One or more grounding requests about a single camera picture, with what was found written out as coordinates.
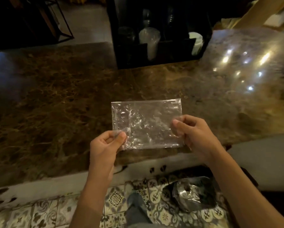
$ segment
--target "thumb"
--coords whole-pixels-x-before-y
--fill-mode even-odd
[[[124,143],[126,137],[125,132],[119,133],[119,135],[109,144],[109,148],[117,152],[118,148]]]
[[[173,124],[174,126],[176,127],[176,129],[182,133],[185,133],[185,134],[189,134],[192,132],[193,130],[193,127],[192,126],[189,126],[183,122],[180,122],[178,120],[173,120]]]

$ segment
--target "black crate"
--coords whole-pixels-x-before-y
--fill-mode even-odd
[[[119,8],[122,15],[118,16],[115,0],[106,0],[118,68],[128,69],[200,59],[212,37],[212,27],[206,9],[208,5],[203,2],[202,0],[125,0],[126,8],[125,10]],[[174,15],[177,19],[177,35],[173,37],[173,40],[167,40],[164,34],[168,5],[176,9]],[[143,29],[144,8],[149,9],[153,14],[150,27],[158,29],[161,33],[157,56],[152,61],[147,59],[147,44],[139,43],[138,35]],[[118,38],[119,26],[133,28],[136,34],[134,44],[121,45]],[[195,39],[188,37],[188,32],[191,31],[200,33],[204,40],[202,49],[196,56],[191,54],[195,44]]]

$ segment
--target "marble countertop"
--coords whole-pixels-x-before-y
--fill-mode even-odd
[[[112,101],[181,98],[224,145],[284,133],[284,33],[215,31],[199,61],[115,67],[109,43],[0,52],[0,186],[87,170]],[[125,150],[116,165],[181,152]]]

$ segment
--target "jeans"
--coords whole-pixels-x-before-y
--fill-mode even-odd
[[[147,208],[141,195],[134,192],[127,200],[128,209],[125,212],[127,227],[137,223],[150,223],[151,220],[147,215]]]

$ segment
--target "plastic wrap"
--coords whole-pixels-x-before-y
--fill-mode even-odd
[[[208,177],[181,179],[174,184],[173,197],[185,212],[216,206],[216,192]]]
[[[128,138],[123,149],[181,147],[171,131],[172,120],[182,115],[181,99],[112,102],[112,127]]]

